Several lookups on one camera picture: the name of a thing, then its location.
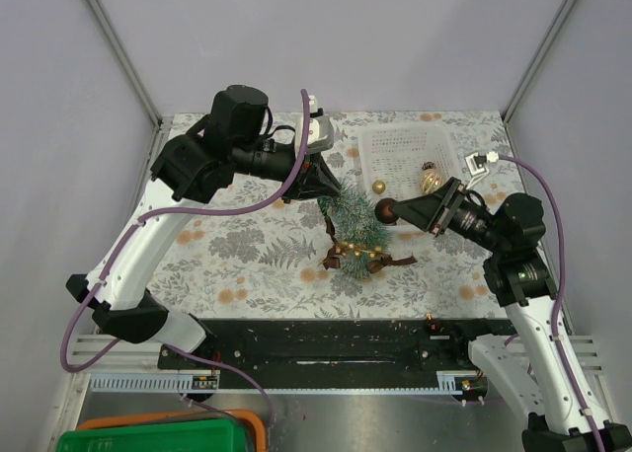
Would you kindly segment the brown shiny bauble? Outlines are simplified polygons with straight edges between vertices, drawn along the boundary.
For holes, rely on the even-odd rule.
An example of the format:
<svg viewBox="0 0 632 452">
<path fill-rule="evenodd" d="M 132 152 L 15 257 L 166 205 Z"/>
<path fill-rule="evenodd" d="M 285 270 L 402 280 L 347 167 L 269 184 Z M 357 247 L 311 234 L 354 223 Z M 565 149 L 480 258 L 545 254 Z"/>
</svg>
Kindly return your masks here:
<svg viewBox="0 0 632 452">
<path fill-rule="evenodd" d="M 374 214 L 376 219 L 385 225 L 393 225 L 397 222 L 399 217 L 393 213 L 392 206 L 395 203 L 393 198 L 382 198 L 374 207 Z"/>
</svg>

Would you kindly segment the white plastic basket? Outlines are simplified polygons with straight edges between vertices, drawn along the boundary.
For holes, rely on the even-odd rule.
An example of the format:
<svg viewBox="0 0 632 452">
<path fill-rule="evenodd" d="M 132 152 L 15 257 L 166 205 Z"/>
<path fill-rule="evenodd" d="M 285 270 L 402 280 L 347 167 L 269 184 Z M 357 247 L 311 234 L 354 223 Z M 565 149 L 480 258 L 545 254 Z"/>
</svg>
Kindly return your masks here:
<svg viewBox="0 0 632 452">
<path fill-rule="evenodd" d="M 426 162 L 434 162 L 446 178 L 461 175 L 462 164 L 448 131 L 438 123 L 409 122 L 368 126 L 357 138 L 363 187 L 372 203 L 421 196 L 420 176 Z M 385 182 L 382 194 L 374 181 Z"/>
</svg>

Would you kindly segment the small green christmas tree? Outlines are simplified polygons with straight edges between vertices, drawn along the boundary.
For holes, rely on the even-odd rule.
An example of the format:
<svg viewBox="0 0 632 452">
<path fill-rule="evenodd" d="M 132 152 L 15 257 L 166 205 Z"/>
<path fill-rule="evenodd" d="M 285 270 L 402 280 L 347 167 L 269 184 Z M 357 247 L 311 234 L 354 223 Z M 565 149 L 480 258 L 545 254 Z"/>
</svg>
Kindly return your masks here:
<svg viewBox="0 0 632 452">
<path fill-rule="evenodd" d="M 379 246 L 386 252 L 388 231 L 376 219 L 375 204 L 363 190 L 351 183 L 343 183 L 339 196 L 319 197 L 317 205 L 323 218 L 328 215 L 333 221 L 339 241 L 348 241 L 370 249 Z M 346 260 L 343 260 L 343 268 L 340 269 L 343 274 L 356 280 L 370 277 L 365 271 L 362 278 L 357 278 L 360 275 L 359 270 L 358 263 L 347 264 Z"/>
</svg>

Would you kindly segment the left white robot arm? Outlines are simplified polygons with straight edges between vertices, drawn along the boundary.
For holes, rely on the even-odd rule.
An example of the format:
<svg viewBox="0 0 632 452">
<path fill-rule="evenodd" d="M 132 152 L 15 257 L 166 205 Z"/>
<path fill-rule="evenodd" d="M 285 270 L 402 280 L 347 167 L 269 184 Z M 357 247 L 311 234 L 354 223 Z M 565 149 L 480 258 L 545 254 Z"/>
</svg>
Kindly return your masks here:
<svg viewBox="0 0 632 452">
<path fill-rule="evenodd" d="M 245 85 L 216 94 L 211 110 L 185 133 L 170 138 L 150 168 L 145 190 L 117 241 L 98 266 L 73 274 L 66 287 L 81 309 L 91 309 L 101 331 L 117 340 L 157 340 L 178 349 L 193 368 L 214 355 L 212 334 L 190 314 L 155 300 L 148 283 L 169 248 L 195 216 L 232 217 L 277 200 L 290 203 L 336 196 L 341 185 L 322 154 L 334 130 L 315 96 L 303 92 L 302 115 L 289 143 L 274 141 L 268 96 Z M 254 205 L 212 209 L 209 204 L 235 175 L 275 181 L 279 188 Z"/>
</svg>

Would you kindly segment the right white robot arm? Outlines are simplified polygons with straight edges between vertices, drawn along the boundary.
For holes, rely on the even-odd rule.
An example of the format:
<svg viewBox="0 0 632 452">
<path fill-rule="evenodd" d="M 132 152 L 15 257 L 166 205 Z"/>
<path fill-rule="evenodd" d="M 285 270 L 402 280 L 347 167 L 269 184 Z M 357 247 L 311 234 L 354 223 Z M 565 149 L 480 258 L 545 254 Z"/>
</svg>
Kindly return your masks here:
<svg viewBox="0 0 632 452">
<path fill-rule="evenodd" d="M 539 199 L 511 194 L 496 212 L 464 184 L 450 179 L 428 195 L 384 202 L 386 223 L 402 219 L 435 236 L 450 230 L 489 252 L 489 290 L 512 322 L 533 370 L 527 372 L 493 334 L 464 335 L 449 345 L 451 361 L 476 366 L 524 421 L 526 451 L 628 451 L 631 432 L 599 403 L 560 316 L 556 286 L 537 246 L 546 232 Z"/>
</svg>

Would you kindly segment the large gold striped bauble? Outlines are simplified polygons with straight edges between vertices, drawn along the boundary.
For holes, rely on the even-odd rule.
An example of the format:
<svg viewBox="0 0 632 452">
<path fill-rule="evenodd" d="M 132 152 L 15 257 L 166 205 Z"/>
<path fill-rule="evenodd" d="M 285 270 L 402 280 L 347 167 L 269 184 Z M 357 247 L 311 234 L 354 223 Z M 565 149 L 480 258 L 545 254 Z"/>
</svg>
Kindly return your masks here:
<svg viewBox="0 0 632 452">
<path fill-rule="evenodd" d="M 420 176 L 420 193 L 428 195 L 438 190 L 445 182 L 443 173 L 436 168 L 425 169 Z"/>
</svg>

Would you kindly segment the small gold bauble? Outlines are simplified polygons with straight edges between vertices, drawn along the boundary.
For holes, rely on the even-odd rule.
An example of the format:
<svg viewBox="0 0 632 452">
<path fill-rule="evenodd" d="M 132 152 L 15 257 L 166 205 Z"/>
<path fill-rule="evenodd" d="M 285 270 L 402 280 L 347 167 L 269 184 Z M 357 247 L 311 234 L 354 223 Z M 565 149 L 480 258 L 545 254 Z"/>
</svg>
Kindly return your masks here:
<svg viewBox="0 0 632 452">
<path fill-rule="evenodd" d="M 381 180 L 376 180 L 372 183 L 371 189 L 376 194 L 382 194 L 385 192 L 386 184 Z"/>
</svg>

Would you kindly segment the floral patterned table mat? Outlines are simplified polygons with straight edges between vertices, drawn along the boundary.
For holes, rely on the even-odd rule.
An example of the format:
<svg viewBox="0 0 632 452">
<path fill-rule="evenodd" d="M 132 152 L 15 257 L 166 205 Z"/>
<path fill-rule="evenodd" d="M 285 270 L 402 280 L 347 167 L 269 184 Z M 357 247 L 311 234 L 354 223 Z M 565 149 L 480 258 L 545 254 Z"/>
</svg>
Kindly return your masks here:
<svg viewBox="0 0 632 452">
<path fill-rule="evenodd" d="M 324 154 L 341 182 L 362 186 L 358 141 L 387 123 L 433 123 L 449 133 L 459 161 L 476 150 L 512 154 L 494 111 L 333 113 L 336 143 Z M 447 232 L 391 235 L 394 258 L 417 263 L 353 280 L 324 269 L 331 240 L 315 201 L 237 217 L 195 217 L 152 273 L 150 292 L 199 318 L 501 318 L 483 278 L 487 252 Z"/>
</svg>

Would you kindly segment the orange plastic bin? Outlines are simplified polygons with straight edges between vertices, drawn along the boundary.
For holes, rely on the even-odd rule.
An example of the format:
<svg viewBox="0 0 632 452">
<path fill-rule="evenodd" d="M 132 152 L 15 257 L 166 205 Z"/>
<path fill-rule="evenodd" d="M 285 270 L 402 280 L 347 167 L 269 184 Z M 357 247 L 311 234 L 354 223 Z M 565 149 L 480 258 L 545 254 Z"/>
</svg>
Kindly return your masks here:
<svg viewBox="0 0 632 452">
<path fill-rule="evenodd" d="M 103 429 L 112 427 L 123 427 L 150 423 L 172 423 L 182 421 L 193 421 L 202 419 L 236 419 L 242 425 L 247 437 L 253 444 L 254 451 L 268 450 L 268 434 L 263 421 L 258 415 L 247 410 L 228 411 L 180 411 L 151 414 L 128 414 L 110 417 L 93 418 L 83 421 L 75 427 L 76 430 Z"/>
</svg>

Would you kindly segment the green plastic bin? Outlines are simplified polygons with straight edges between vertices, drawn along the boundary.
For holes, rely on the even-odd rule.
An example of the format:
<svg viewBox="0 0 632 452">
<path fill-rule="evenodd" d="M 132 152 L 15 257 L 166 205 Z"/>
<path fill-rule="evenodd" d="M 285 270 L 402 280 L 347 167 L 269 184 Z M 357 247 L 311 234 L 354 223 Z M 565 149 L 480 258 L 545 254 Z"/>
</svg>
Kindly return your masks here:
<svg viewBox="0 0 632 452">
<path fill-rule="evenodd" d="M 244 430 L 229 419 L 75 430 L 55 448 L 67 451 L 251 451 Z"/>
</svg>

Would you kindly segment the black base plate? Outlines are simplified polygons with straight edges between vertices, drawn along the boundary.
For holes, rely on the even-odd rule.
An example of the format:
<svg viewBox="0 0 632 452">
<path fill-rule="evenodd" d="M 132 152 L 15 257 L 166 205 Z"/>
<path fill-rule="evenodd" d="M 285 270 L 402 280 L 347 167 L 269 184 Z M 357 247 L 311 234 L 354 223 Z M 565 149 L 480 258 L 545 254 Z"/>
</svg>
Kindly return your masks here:
<svg viewBox="0 0 632 452">
<path fill-rule="evenodd" d="M 269 393 L 443 390 L 440 374 L 474 374 L 468 343 L 479 335 L 514 333 L 508 320 L 209 320 L 208 356 L 229 365 L 220 391 Z"/>
</svg>

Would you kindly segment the aluminium frame rail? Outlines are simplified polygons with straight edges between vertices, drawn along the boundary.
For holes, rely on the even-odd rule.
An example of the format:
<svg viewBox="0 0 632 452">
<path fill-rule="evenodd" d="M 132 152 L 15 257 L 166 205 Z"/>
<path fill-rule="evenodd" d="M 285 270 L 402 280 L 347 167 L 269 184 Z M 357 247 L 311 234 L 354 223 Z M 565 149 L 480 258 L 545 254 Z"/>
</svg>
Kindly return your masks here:
<svg viewBox="0 0 632 452">
<path fill-rule="evenodd" d="M 106 335 L 80 335 L 68 347 L 67 361 L 80 365 L 93 359 L 115 339 Z M 129 343 L 118 340 L 89 370 L 97 371 L 150 371 L 157 369 L 162 344 L 153 340 Z"/>
</svg>

